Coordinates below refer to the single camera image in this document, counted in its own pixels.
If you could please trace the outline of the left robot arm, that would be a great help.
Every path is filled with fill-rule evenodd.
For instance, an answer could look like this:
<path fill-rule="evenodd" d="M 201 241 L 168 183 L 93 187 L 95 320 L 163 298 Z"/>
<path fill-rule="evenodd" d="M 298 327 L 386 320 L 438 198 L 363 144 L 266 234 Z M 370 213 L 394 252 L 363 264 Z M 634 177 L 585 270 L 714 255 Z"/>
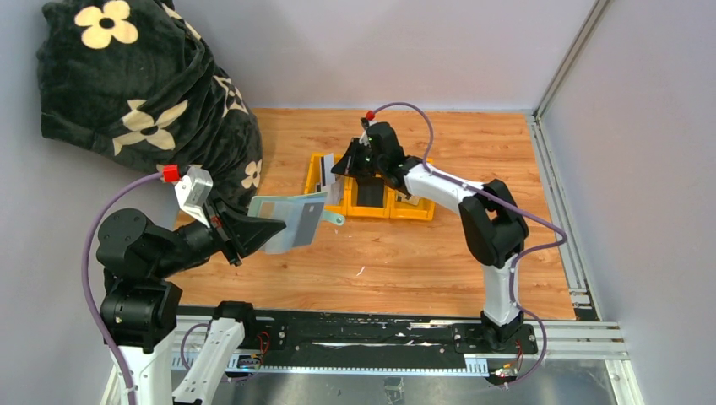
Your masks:
<path fill-rule="evenodd" d="M 105 271 L 106 296 L 96 311 L 126 386 L 123 404 L 210 404 L 233 353 L 258 337 L 252 304 L 220 302 L 197 359 L 173 386 L 182 290 L 168 277 L 203 265 L 217 252 L 238 266 L 286 227 L 281 220 L 246 216 L 222 202 L 209 202 L 203 211 L 206 223 L 195 220 L 169 230 L 135 208 L 124 208 L 98 229 L 96 257 Z"/>

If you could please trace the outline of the grey chip card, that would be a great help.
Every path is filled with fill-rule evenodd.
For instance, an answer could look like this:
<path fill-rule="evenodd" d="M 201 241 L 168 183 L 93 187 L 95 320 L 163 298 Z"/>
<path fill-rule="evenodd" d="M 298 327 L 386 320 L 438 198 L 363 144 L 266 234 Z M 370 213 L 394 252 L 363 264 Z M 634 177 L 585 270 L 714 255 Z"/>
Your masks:
<path fill-rule="evenodd" d="M 310 202 L 303 205 L 292 242 L 294 248 L 309 246 L 314 241 L 323 211 L 323 202 Z"/>

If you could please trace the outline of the green card holder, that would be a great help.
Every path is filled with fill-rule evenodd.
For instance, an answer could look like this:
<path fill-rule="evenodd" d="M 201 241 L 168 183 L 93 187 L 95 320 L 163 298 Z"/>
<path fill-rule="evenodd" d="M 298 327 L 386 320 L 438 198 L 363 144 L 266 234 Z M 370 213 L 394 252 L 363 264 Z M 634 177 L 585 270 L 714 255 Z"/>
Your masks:
<path fill-rule="evenodd" d="M 290 197 L 255 196 L 248 207 L 249 216 L 264 219 L 278 219 L 286 223 L 286 228 L 272 237 L 260 250 L 269 255 L 277 255 L 295 249 L 292 246 L 292 242 L 296 234 L 296 226 L 301 215 L 301 210 L 305 203 L 324 203 L 321 222 L 329 222 L 337 226 L 343 226 L 345 224 L 345 216 L 327 210 L 326 197 L 327 194 L 325 192 Z"/>

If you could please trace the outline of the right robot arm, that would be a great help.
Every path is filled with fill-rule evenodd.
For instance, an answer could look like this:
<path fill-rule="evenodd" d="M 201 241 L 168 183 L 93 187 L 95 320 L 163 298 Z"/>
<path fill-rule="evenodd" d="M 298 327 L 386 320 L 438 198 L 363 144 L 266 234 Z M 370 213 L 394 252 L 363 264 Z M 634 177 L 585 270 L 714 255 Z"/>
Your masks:
<path fill-rule="evenodd" d="M 362 119 L 363 134 L 331 169 L 354 179 L 379 177 L 407 197 L 427 199 L 456 213 L 469 252 L 481 265 L 485 305 L 480 313 L 482 339 L 493 349 L 507 345 L 523 325 L 515 291 L 514 260 L 524 249 L 528 226 L 507 185 L 467 181 L 404 153 L 396 132 L 385 121 Z"/>

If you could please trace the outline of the white magnetic stripe card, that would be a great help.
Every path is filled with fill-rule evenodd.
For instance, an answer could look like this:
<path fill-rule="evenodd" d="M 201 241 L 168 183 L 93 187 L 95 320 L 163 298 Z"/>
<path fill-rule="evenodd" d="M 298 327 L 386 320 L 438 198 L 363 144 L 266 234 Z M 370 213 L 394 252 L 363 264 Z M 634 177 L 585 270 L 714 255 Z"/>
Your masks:
<path fill-rule="evenodd" d="M 326 204 L 339 206 L 344 196 L 344 178 L 332 172 L 335 165 L 334 154 L 325 154 L 319 158 L 319 177 L 316 192 L 327 194 Z"/>

